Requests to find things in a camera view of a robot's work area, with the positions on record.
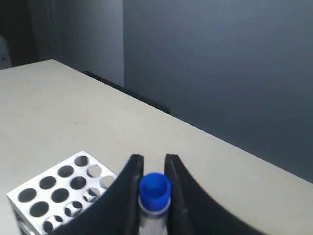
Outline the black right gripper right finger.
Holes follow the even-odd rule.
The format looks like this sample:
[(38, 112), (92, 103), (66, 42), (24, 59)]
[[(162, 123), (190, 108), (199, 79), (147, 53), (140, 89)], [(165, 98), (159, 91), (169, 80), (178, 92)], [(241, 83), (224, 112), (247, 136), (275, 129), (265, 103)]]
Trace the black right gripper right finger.
[(180, 157), (167, 154), (164, 173), (172, 181), (169, 235), (261, 235), (217, 203), (197, 183)]

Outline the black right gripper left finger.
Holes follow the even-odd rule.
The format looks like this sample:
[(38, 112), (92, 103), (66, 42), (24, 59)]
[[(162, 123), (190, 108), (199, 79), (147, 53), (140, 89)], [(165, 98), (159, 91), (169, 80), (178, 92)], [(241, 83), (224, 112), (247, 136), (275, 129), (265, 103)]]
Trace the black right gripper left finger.
[(90, 207), (52, 235), (136, 235), (139, 228), (139, 182), (144, 157), (133, 154), (116, 180)]

